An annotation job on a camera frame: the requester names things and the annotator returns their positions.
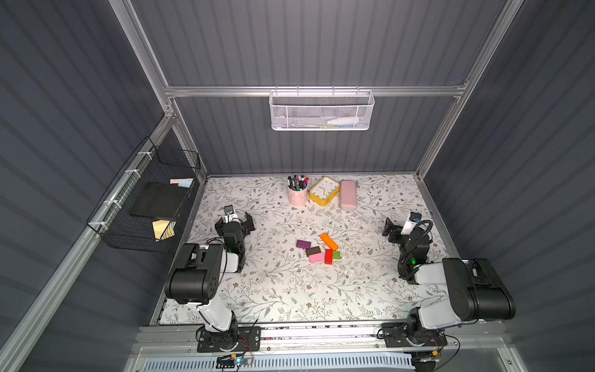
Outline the purple block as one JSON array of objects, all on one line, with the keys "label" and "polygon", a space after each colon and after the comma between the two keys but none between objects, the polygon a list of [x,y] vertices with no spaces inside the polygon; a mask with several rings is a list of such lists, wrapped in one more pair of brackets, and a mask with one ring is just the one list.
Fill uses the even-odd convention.
[{"label": "purple block", "polygon": [[296,247],[307,250],[311,248],[311,242],[305,240],[298,240],[296,243]]}]

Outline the brown block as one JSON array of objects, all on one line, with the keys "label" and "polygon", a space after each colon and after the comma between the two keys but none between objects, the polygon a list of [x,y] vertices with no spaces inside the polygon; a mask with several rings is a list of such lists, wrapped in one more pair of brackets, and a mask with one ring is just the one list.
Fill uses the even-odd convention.
[{"label": "brown block", "polygon": [[316,247],[306,250],[305,253],[306,253],[307,257],[312,257],[315,255],[322,254],[322,251],[319,246],[316,246]]}]

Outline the pink block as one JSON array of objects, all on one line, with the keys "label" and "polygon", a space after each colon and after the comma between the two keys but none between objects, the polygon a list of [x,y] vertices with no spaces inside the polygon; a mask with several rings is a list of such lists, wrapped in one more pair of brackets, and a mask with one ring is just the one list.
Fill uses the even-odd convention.
[{"label": "pink block", "polygon": [[308,260],[310,260],[310,262],[312,264],[323,261],[323,260],[325,260],[325,254],[323,254],[323,253],[312,254],[311,256],[308,257]]}]

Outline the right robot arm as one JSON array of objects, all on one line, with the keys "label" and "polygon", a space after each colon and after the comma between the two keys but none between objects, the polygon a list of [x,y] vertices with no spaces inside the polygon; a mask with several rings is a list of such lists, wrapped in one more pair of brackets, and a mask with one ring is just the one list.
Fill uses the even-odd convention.
[{"label": "right robot arm", "polygon": [[382,235],[398,245],[398,277],[409,285],[444,285],[447,298],[410,311],[404,330],[439,331],[480,320],[508,320],[516,304],[487,259],[429,260],[433,221],[412,212],[401,226],[385,219]]}]

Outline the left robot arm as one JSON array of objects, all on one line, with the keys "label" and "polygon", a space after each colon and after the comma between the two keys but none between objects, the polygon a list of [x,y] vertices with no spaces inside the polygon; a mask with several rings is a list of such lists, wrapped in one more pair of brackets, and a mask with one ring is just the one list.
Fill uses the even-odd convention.
[{"label": "left robot arm", "polygon": [[245,238],[255,230],[253,217],[238,217],[226,206],[215,223],[217,236],[205,243],[185,243],[174,259],[164,285],[164,294],[198,313],[204,330],[212,335],[237,338],[236,315],[218,294],[226,274],[240,273],[246,262]]}]

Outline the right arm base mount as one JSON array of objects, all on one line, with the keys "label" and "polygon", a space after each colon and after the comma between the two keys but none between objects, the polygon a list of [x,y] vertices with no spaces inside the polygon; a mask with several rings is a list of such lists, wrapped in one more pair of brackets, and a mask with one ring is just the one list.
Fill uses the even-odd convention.
[{"label": "right arm base mount", "polygon": [[417,330],[405,322],[386,322],[377,331],[376,338],[385,342],[388,348],[403,347],[445,347],[446,336],[438,330]]}]

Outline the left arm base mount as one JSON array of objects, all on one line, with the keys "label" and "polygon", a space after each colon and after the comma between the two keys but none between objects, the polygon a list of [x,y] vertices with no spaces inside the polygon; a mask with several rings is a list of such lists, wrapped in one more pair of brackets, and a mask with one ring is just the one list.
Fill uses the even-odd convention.
[{"label": "left arm base mount", "polygon": [[195,333],[198,353],[244,353],[260,349],[261,328],[236,327],[226,333],[209,332],[201,327]]}]

